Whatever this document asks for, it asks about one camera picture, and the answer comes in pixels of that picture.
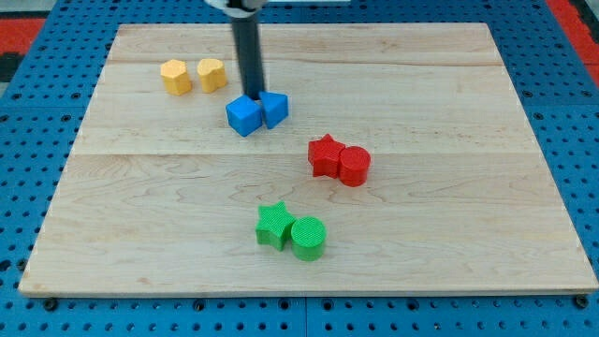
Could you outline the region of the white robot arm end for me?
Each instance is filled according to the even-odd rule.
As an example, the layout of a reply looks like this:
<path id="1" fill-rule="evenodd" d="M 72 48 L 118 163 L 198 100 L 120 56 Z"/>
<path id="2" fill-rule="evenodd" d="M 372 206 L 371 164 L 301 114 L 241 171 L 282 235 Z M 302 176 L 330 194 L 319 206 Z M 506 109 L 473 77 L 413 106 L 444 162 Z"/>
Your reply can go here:
<path id="1" fill-rule="evenodd" d="M 268 0 L 205 0 L 205 3 L 223 11 L 230 18 L 243 19 L 259 12 Z"/>

